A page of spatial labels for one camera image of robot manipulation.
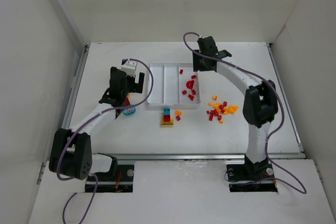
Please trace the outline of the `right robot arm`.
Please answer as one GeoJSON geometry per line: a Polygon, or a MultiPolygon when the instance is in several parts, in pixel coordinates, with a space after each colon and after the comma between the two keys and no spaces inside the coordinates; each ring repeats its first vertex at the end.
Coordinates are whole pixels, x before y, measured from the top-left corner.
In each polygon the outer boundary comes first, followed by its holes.
{"type": "Polygon", "coordinates": [[[271,122],[278,112],[278,102],[272,81],[244,70],[235,63],[224,60],[232,55],[217,49],[213,37],[200,37],[199,50],[193,51],[194,71],[215,71],[229,80],[243,95],[243,116],[248,123],[248,147],[244,169],[254,174],[268,165],[265,151],[271,122]]]}

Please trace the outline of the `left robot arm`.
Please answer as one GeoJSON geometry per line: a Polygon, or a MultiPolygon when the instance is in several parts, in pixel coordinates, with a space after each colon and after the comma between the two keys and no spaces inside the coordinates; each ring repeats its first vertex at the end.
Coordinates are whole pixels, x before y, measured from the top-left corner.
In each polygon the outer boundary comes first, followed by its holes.
{"type": "Polygon", "coordinates": [[[130,93],[142,93],[145,74],[126,68],[111,67],[109,87],[95,109],[81,122],[65,129],[59,128],[54,135],[49,159],[49,170],[59,180],[84,180],[88,176],[118,172],[116,157],[94,154],[91,141],[107,124],[115,120],[127,107],[130,93]]]}

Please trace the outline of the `teal frog duplo piece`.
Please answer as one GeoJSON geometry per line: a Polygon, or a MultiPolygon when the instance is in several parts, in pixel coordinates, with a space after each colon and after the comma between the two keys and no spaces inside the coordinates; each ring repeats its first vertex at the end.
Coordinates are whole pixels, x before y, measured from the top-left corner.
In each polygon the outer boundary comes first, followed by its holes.
{"type": "Polygon", "coordinates": [[[133,115],[136,112],[136,107],[134,105],[128,105],[122,112],[125,116],[133,115]]]}

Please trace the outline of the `teal red yellow duplo stack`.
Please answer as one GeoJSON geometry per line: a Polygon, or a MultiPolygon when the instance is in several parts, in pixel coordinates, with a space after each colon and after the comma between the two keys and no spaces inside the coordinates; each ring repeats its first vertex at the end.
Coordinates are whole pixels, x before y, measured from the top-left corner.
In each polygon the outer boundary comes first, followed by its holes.
{"type": "Polygon", "coordinates": [[[163,117],[160,123],[160,126],[173,126],[174,120],[171,118],[170,108],[163,109],[163,117]]]}

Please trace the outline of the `red teal yellow duplo tower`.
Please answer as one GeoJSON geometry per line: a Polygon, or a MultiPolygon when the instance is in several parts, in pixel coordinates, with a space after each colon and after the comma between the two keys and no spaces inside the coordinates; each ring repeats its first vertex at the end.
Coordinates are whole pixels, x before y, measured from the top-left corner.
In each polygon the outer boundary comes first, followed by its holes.
{"type": "Polygon", "coordinates": [[[127,95],[126,100],[125,100],[125,106],[130,106],[131,105],[130,98],[131,98],[131,94],[129,93],[127,95]]]}

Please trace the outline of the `white three-compartment tray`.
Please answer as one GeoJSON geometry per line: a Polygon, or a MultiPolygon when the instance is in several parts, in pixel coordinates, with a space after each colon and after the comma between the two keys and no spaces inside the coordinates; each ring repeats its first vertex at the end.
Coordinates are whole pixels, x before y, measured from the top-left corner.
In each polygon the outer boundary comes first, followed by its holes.
{"type": "Polygon", "coordinates": [[[151,74],[148,78],[148,91],[151,93],[146,104],[151,109],[195,109],[201,103],[198,73],[193,70],[192,63],[152,62],[149,64],[151,74]],[[197,75],[196,95],[191,101],[187,95],[181,95],[179,71],[189,69],[197,75]]]}

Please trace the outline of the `red orange lego pile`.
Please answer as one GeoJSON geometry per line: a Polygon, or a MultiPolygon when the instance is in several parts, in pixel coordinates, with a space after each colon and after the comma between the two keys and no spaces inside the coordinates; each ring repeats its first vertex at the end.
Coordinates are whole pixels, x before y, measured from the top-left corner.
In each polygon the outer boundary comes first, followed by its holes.
{"type": "Polygon", "coordinates": [[[208,103],[206,113],[209,121],[217,121],[219,124],[223,124],[226,115],[235,114],[238,110],[237,105],[229,104],[227,101],[220,102],[219,97],[214,95],[208,103]]]}

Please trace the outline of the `red arch lego piece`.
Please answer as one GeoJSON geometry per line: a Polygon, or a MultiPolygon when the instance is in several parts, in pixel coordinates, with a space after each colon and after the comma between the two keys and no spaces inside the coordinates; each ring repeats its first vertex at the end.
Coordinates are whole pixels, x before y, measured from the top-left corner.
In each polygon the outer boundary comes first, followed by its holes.
{"type": "Polygon", "coordinates": [[[193,90],[194,89],[194,84],[195,84],[195,80],[194,79],[189,80],[189,81],[186,82],[186,88],[190,89],[190,90],[193,90]]]}

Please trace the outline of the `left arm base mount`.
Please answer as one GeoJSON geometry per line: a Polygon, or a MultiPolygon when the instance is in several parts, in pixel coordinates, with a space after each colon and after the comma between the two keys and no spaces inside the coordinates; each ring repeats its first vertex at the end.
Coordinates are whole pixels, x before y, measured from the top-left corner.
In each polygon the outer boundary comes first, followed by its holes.
{"type": "Polygon", "coordinates": [[[107,173],[97,173],[97,193],[132,193],[134,163],[120,162],[107,173]]]}

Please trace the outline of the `aluminium front rail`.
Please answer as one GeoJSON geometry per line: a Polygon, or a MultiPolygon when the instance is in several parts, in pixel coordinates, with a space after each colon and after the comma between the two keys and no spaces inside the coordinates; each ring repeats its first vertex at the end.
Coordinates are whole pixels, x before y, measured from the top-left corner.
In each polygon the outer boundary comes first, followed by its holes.
{"type": "Polygon", "coordinates": [[[217,159],[244,159],[245,155],[222,155],[222,154],[112,154],[120,160],[137,161],[184,161],[184,160],[217,160],[217,159]]]}

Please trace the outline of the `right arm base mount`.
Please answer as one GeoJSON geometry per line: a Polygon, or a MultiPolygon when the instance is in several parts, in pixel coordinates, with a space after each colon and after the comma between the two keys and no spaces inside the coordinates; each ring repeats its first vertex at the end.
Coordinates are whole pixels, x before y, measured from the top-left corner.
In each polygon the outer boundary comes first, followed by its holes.
{"type": "Polygon", "coordinates": [[[246,164],[226,165],[224,178],[229,183],[231,193],[278,192],[271,164],[253,173],[247,168],[246,164]]]}

